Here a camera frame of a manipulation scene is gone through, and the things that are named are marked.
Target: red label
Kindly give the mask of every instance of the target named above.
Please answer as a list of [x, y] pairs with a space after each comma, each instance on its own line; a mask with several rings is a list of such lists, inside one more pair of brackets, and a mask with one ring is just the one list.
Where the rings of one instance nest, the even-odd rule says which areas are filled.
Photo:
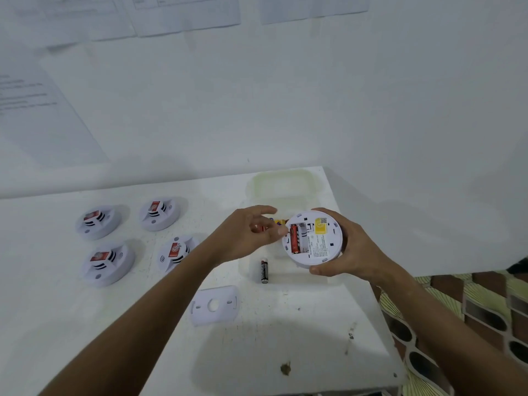
[[93, 257], [90, 259], [90, 261], [102, 261], [106, 260], [108, 255], [110, 254], [109, 251], [98, 251], [93, 255]]
[[173, 243], [172, 246], [170, 246], [170, 250], [170, 253], [168, 253], [169, 257], [178, 257], [178, 254], [180, 252], [180, 244]]
[[150, 208], [148, 209], [151, 213], [155, 212], [158, 209], [160, 202], [152, 202]]
[[90, 219], [90, 218], [94, 218], [94, 217], [96, 217], [98, 215], [99, 215], [99, 210], [91, 212], [91, 213], [88, 213], [88, 214], [86, 214], [84, 216], [84, 221], [86, 221], [87, 219]]

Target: black battery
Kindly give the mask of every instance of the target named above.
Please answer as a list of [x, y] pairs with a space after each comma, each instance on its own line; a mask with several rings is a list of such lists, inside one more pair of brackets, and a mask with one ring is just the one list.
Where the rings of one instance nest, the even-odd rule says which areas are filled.
[[268, 283], [268, 260], [265, 258], [260, 261], [260, 282]]

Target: patterned floor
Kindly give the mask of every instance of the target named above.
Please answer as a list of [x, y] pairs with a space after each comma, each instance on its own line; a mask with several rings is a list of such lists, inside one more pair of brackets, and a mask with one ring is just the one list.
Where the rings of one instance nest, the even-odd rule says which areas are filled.
[[[528, 273], [492, 271], [415, 280], [492, 346], [528, 370]], [[375, 287], [374, 293], [409, 380], [404, 386], [372, 395], [454, 396], [449, 381], [391, 299], [380, 288]]]

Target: red battery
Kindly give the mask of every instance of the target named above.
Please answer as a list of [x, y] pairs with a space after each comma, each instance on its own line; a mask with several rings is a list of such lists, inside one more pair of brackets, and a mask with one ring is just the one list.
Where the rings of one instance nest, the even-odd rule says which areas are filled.
[[299, 235], [298, 228], [296, 225], [290, 226], [290, 241], [291, 241], [291, 253], [298, 254], [300, 253], [299, 249]]

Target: forearm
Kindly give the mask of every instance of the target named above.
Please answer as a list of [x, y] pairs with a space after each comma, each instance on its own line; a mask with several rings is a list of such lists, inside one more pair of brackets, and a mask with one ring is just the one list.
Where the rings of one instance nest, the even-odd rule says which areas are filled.
[[139, 394], [214, 265], [207, 245], [197, 247], [81, 351], [41, 395]]
[[457, 390], [457, 394], [520, 395], [528, 376], [426, 292], [405, 270], [391, 264], [381, 286]]

